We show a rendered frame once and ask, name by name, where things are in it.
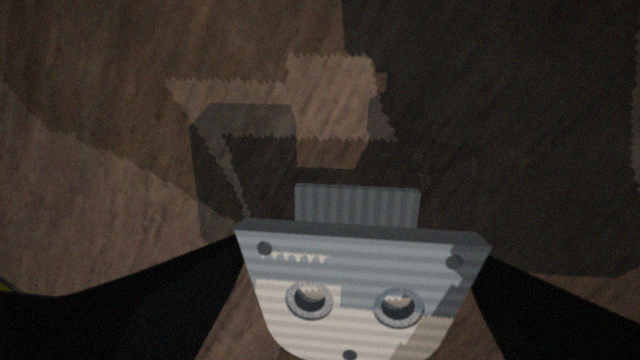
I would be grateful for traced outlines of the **yellow rectangular block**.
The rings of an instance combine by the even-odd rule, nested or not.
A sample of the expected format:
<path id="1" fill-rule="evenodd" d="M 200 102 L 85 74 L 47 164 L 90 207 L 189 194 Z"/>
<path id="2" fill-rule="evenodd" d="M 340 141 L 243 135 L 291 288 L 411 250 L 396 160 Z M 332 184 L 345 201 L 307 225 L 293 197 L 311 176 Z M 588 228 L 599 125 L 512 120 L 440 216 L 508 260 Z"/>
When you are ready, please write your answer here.
<path id="1" fill-rule="evenodd" d="M 0 291 L 9 291 L 9 292 L 14 292 L 11 289 L 9 289 L 7 286 L 5 286 L 4 284 L 2 284 L 0 282 Z"/>

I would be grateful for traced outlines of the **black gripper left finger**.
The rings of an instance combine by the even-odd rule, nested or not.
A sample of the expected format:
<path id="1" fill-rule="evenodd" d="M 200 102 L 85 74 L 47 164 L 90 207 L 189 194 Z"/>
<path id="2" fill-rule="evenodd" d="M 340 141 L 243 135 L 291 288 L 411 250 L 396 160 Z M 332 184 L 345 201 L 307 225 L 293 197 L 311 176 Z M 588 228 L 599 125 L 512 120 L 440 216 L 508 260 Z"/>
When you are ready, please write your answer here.
<path id="1" fill-rule="evenodd" d="M 194 360 L 243 264 L 232 235 L 67 295 L 0 291 L 0 360 Z"/>

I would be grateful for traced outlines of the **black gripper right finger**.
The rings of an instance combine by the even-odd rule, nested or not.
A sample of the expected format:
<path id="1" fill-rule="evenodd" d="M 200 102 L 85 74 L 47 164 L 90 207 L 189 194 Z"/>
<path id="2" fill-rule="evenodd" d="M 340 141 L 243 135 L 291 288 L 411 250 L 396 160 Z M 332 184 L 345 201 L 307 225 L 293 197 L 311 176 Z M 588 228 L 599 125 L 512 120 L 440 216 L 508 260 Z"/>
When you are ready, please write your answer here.
<path id="1" fill-rule="evenodd" d="M 640 360 L 640 324 L 488 256 L 471 287 L 505 360 Z"/>

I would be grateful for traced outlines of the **grey metal plate with two round holes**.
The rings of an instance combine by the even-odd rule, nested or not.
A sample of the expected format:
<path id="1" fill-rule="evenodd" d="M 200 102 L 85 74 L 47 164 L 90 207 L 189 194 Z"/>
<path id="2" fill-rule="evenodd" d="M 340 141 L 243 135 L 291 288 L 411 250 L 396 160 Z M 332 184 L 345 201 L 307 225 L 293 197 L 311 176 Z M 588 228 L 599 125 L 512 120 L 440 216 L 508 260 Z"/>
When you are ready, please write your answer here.
<path id="1" fill-rule="evenodd" d="M 478 232 L 260 218 L 234 232 L 270 334 L 303 360 L 425 360 L 493 248 Z M 325 297 L 302 299 L 306 285 Z M 394 293 L 410 303 L 385 307 Z"/>

